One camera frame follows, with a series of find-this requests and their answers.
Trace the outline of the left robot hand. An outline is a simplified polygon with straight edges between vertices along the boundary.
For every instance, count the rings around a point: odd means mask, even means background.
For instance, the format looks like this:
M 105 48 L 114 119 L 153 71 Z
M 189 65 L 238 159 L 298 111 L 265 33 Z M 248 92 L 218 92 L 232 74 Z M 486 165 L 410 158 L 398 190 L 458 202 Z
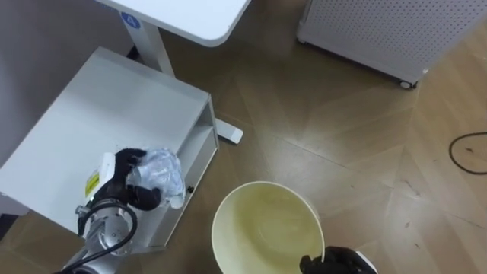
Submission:
M 147 189 L 126 182 L 127 177 L 140 165 L 147 151 L 140 148 L 124 148 L 115 154 L 113 177 L 94 195 L 94 200 L 86 206 L 91 208 L 102 199 L 115 199 L 123 205 L 151 211 L 161 204 L 161 191 L 158 188 Z

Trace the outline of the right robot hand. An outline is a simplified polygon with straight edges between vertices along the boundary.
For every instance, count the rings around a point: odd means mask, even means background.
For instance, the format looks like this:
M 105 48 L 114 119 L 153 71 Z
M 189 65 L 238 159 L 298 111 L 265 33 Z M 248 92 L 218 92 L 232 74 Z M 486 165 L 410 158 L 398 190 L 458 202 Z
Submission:
M 328 246 L 324 257 L 301 258 L 302 274 L 377 274 L 377 270 L 362 253 L 347 247 Z

